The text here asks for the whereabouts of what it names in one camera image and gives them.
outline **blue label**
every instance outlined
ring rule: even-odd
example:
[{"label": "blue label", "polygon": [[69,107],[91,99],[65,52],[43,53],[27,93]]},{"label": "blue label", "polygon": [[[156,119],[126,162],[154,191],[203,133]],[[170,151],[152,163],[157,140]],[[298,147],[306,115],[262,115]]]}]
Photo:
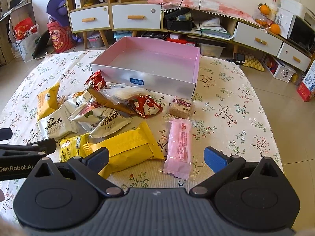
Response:
[{"label": "blue label", "polygon": [[130,78],[130,82],[133,84],[138,84],[138,85],[144,85],[143,80],[138,80],[138,79],[134,79],[134,78]]}]

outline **drawer handle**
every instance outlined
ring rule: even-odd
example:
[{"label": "drawer handle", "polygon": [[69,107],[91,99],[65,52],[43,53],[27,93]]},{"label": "drawer handle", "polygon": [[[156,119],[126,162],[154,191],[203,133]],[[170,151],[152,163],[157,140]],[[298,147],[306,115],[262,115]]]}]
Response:
[{"label": "drawer handle", "polygon": [[267,45],[267,42],[260,40],[259,38],[255,38],[255,41],[261,43],[262,45]]},{"label": "drawer handle", "polygon": [[84,18],[84,19],[82,19],[82,22],[91,22],[94,20],[95,20],[95,17],[94,18]]},{"label": "drawer handle", "polygon": [[293,60],[298,62],[298,63],[301,63],[301,60],[299,60],[297,57],[293,56]]},{"label": "drawer handle", "polygon": [[144,19],[143,15],[128,15],[128,19]]}]

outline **red gift bag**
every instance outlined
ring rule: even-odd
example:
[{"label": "red gift bag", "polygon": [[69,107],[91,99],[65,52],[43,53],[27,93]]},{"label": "red gift bag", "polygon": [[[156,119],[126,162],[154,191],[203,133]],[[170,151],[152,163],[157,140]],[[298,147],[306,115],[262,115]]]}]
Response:
[{"label": "red gift bag", "polygon": [[[30,28],[34,26],[34,23],[31,18],[26,18],[22,21],[20,21],[15,27],[14,27],[14,37],[17,41],[24,39],[24,35],[26,31],[29,31]],[[32,29],[32,33],[36,33],[37,29]]]}]

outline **red box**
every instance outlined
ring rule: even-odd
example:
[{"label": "red box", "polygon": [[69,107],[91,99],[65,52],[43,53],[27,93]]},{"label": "red box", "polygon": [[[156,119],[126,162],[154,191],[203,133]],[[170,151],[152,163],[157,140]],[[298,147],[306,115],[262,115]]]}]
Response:
[{"label": "red box", "polygon": [[189,45],[189,46],[195,46],[196,45],[195,42],[186,41],[185,38],[172,39],[170,37],[167,37],[166,40],[169,41],[169,42],[177,42],[177,43],[186,44],[186,45]]},{"label": "red box", "polygon": [[314,95],[314,92],[311,92],[303,82],[301,82],[297,92],[305,102],[309,102],[311,97]]}]

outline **cabinet leg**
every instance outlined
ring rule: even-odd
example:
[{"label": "cabinet leg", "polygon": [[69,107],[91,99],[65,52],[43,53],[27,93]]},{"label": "cabinet leg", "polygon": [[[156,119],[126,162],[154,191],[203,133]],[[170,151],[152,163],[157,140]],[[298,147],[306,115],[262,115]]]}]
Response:
[{"label": "cabinet leg", "polygon": [[83,32],[83,43],[84,43],[84,49],[86,50],[88,48],[88,33]]},{"label": "cabinet leg", "polygon": [[234,54],[238,51],[238,45],[234,45],[233,47],[233,59],[235,59]]},{"label": "cabinet leg", "polygon": [[100,36],[102,37],[102,40],[104,42],[104,45],[106,48],[109,48],[109,44],[108,44],[108,41],[106,39],[106,36],[105,36],[105,33],[104,33],[104,30],[99,30],[100,31]]}]

